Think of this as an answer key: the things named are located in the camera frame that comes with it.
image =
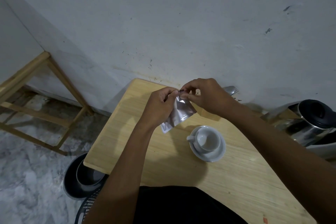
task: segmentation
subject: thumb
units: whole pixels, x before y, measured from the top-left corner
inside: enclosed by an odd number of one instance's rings
[[[179,91],[178,90],[174,90],[172,93],[170,93],[170,95],[168,96],[167,100],[165,103],[167,103],[170,106],[174,105],[174,101],[176,99],[176,97],[179,95]]]
[[[200,96],[196,96],[196,95],[190,94],[190,93],[183,93],[183,94],[180,95],[180,97],[182,99],[187,99],[187,100],[189,100],[189,101],[191,101],[191,102],[193,102],[197,105],[199,104],[199,102],[201,100]]]

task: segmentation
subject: white cup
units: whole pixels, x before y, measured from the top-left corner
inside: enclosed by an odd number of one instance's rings
[[[212,152],[221,144],[219,132],[209,127],[200,128],[195,136],[188,136],[187,141],[192,143],[199,153]]]

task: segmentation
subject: cup handle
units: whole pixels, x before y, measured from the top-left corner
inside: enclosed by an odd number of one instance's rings
[[[187,136],[187,141],[190,143],[195,142],[195,137],[194,136]]]

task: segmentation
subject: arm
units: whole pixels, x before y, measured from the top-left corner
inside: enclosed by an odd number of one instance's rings
[[[154,129],[168,118],[178,94],[174,88],[166,87],[150,95],[120,158],[86,216],[85,224],[133,222],[149,140]]]
[[[196,89],[200,89],[200,96],[195,95]],[[192,92],[183,94],[182,98],[233,123],[317,222],[335,221],[336,170],[327,161],[256,117],[248,107],[227,94],[214,79],[193,80],[182,90]]]

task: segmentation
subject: silver foil packet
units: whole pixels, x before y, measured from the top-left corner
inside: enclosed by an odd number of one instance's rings
[[[185,92],[179,92],[179,95],[175,99],[173,110],[171,111],[168,119],[161,124],[161,129],[164,134],[196,113],[195,108],[189,100],[180,98],[181,93]]]

